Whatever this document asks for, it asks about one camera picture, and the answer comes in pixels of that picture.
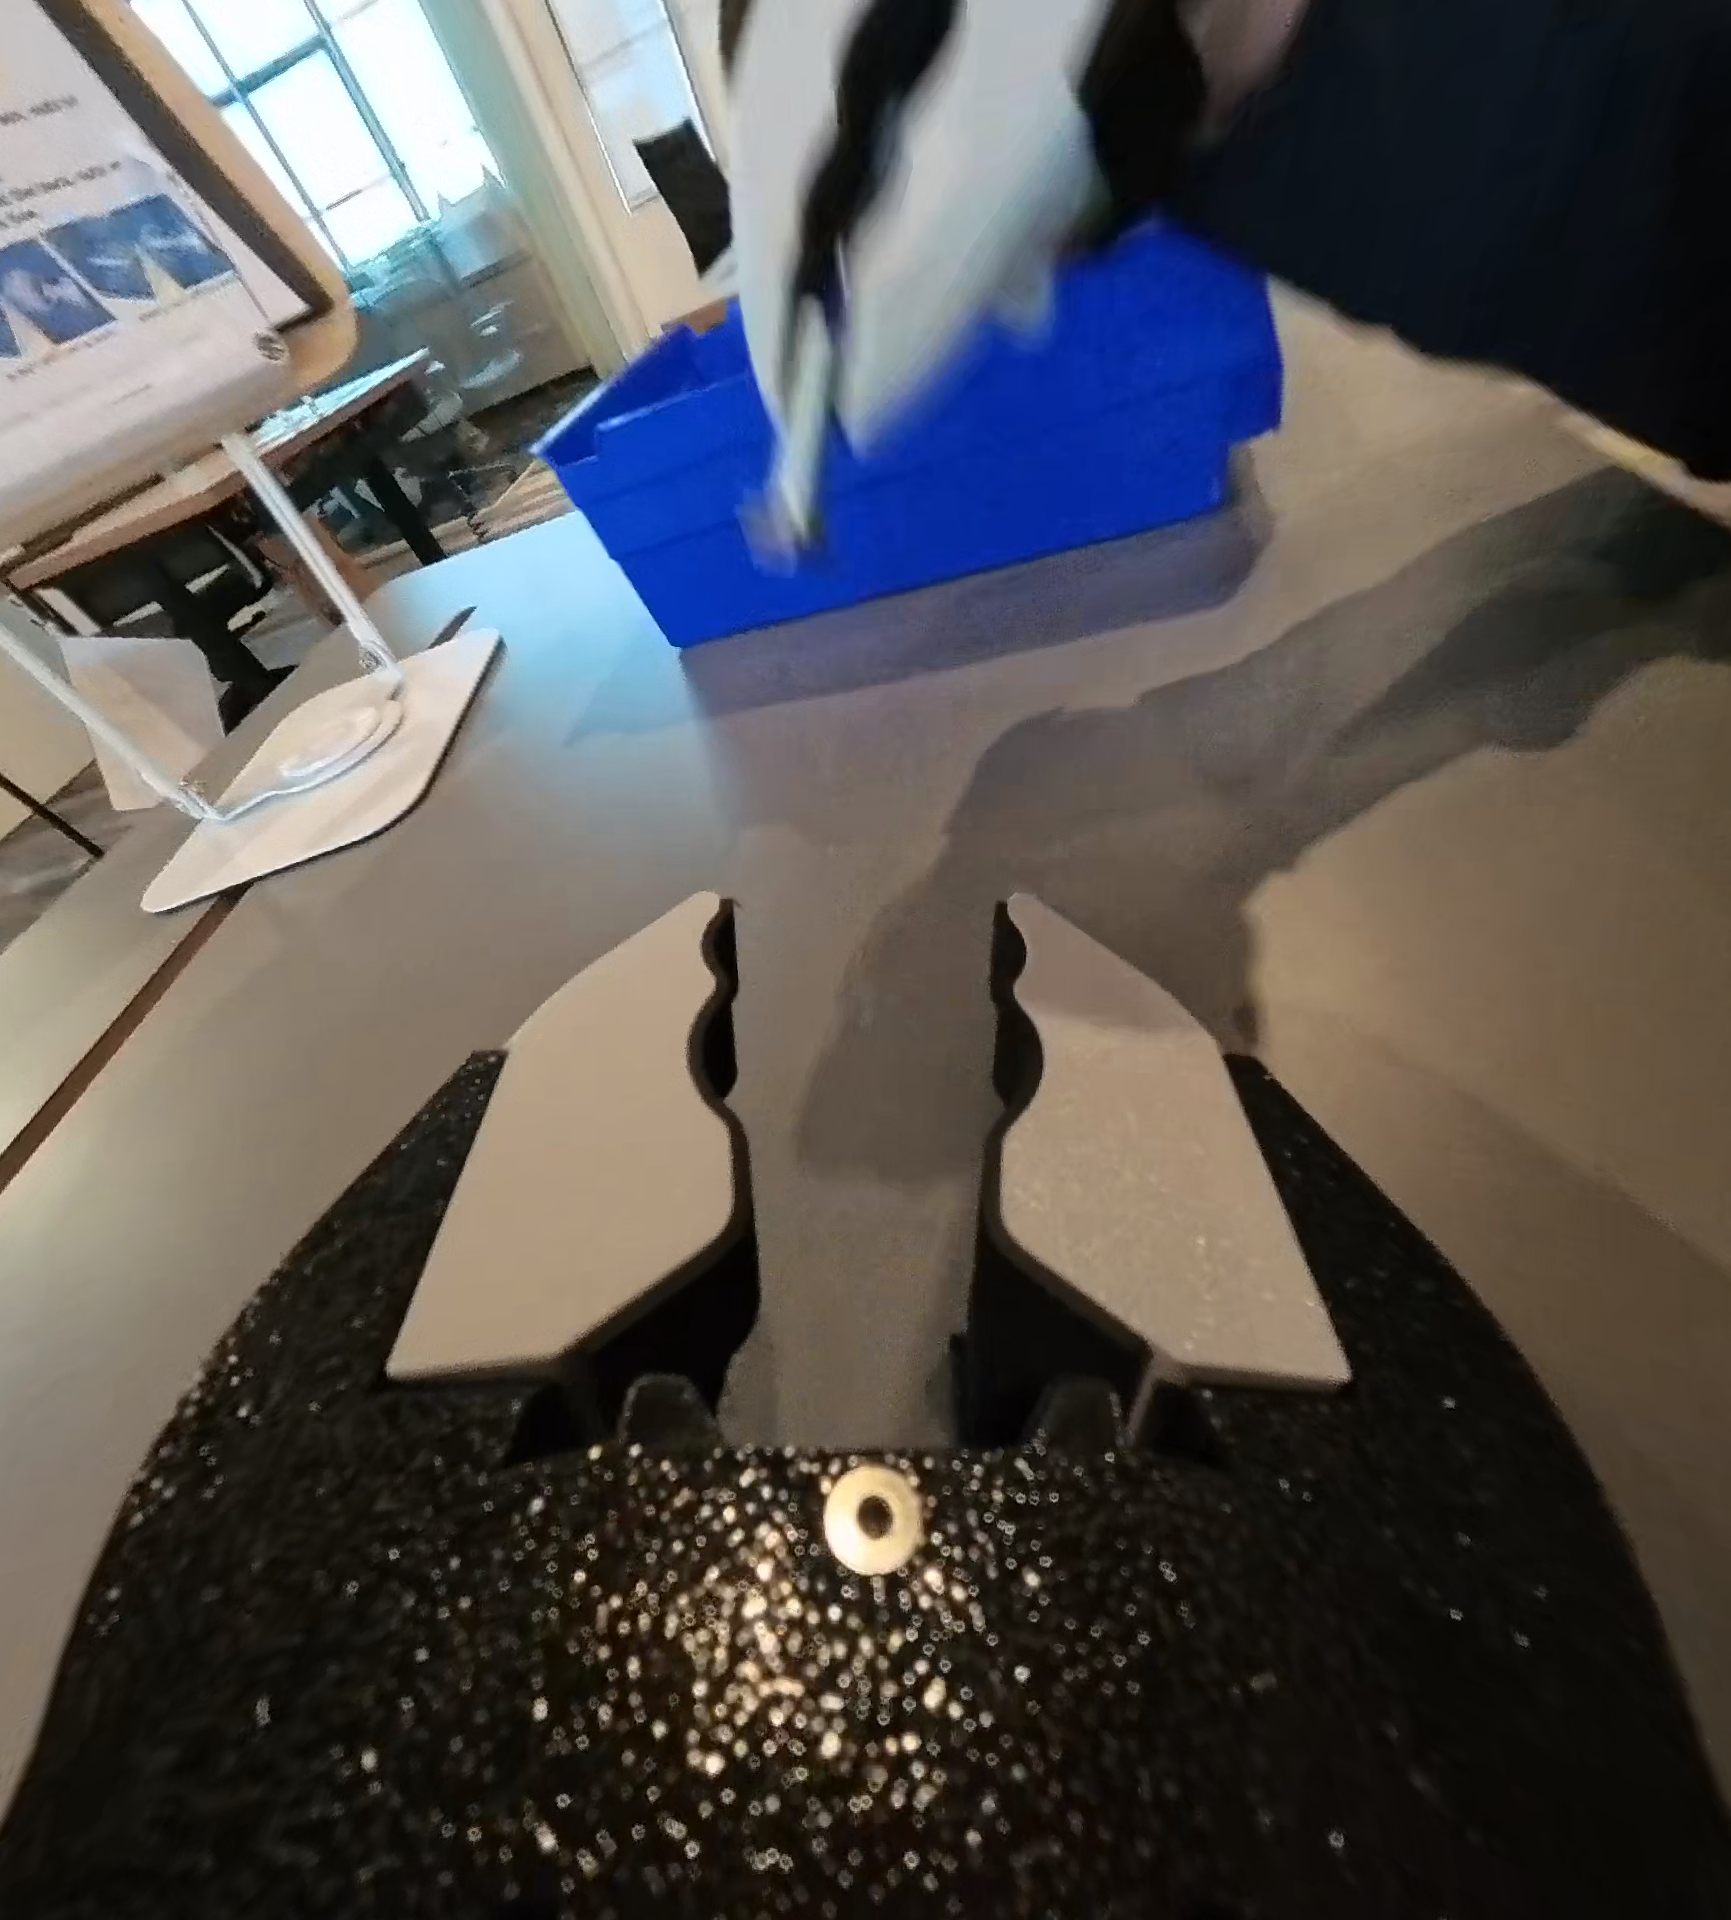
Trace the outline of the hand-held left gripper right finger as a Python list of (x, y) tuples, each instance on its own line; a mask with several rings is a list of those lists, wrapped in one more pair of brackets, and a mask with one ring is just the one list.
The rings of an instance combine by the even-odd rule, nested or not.
[(1161, 1386), (1333, 1394), (1353, 1377), (1215, 1038), (1031, 894), (1001, 902), (999, 985), (1037, 1073), (997, 1134), (999, 1252)]

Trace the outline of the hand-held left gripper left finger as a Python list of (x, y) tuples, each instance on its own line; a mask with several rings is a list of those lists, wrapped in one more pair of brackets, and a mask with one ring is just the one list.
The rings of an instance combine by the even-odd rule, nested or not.
[(385, 1377), (545, 1380), (733, 1244), (747, 1215), (705, 1033), (733, 902), (691, 894), (573, 974), (503, 1050)]

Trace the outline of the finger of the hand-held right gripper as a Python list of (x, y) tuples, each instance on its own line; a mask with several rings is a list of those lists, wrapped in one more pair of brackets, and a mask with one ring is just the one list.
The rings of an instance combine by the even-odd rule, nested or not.
[(891, 108), (837, 250), (835, 417), (879, 440), (1007, 300), (1045, 296), (1101, 185), (1077, 87), (1107, 3), (971, 1)]
[(829, 329), (829, 409), (873, 447), (895, 301), (895, 5), (747, 3), (729, 65), (735, 291), (783, 420), (803, 307)]

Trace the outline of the blue plastic bin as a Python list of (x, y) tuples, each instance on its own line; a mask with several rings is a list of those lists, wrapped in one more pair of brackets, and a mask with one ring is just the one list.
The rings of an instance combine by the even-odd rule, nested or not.
[(829, 445), (823, 537), (759, 555), (773, 449), (741, 311), (675, 326), (533, 455), (687, 649), (1215, 514), (1281, 420), (1267, 281), (1149, 223), (1061, 270), (1047, 327), (985, 323), (897, 428)]

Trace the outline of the person's right forearm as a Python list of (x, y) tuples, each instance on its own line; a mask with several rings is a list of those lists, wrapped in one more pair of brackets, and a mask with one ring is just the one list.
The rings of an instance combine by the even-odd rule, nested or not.
[(1341, 318), (1731, 484), (1731, 1), (1319, 1), (1175, 201)]

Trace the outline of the clear stand with white base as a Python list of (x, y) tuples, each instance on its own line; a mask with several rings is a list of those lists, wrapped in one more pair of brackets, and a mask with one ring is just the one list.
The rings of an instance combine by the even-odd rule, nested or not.
[(473, 627), (397, 658), (253, 442), (233, 434), (219, 447), (329, 591), (367, 668), (361, 679), (335, 683), (287, 712), (221, 797), (157, 764), (0, 618), (0, 653), (157, 801), (191, 822), (141, 896), (151, 916), (215, 899), (395, 828), (429, 792), (503, 648), (493, 627)]

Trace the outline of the window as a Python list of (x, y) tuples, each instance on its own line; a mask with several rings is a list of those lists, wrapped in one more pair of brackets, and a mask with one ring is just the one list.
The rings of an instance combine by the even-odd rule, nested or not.
[(417, 1), (133, 1), (343, 270), (501, 170)]

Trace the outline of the wooden table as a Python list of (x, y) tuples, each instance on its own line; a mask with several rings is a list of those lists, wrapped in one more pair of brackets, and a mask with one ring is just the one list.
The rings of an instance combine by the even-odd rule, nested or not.
[[(433, 361), (431, 350), (419, 348), (323, 395), (299, 401), (253, 432), (255, 455), (275, 476), (291, 480), (295, 469), (323, 445), (337, 447), (359, 428), (367, 428), (397, 400), (397, 394), (411, 390)], [(217, 515), (249, 496), (251, 487), (241, 469), (223, 449), (213, 449), (169, 478), (159, 478), (97, 512), (67, 537), (43, 548), (25, 545), (9, 566), (0, 570), (0, 577), (21, 594), (51, 588), (71, 572), (103, 564), (157, 536)]]

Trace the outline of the black office chair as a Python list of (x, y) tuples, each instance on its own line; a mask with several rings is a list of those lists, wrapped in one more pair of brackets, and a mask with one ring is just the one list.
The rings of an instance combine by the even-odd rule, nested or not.
[(261, 663), (239, 627), (259, 619), (255, 608), (275, 589), (275, 572), (209, 517), (133, 540), (127, 557), (153, 588), (173, 631), (197, 646), (215, 683), (221, 725), (233, 731), (283, 679)]

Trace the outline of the printed instruction board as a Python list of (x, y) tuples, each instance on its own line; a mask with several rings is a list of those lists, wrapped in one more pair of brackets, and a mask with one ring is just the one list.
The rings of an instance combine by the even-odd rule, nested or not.
[(127, 3), (0, 1), (0, 549), (353, 341), (327, 251)]

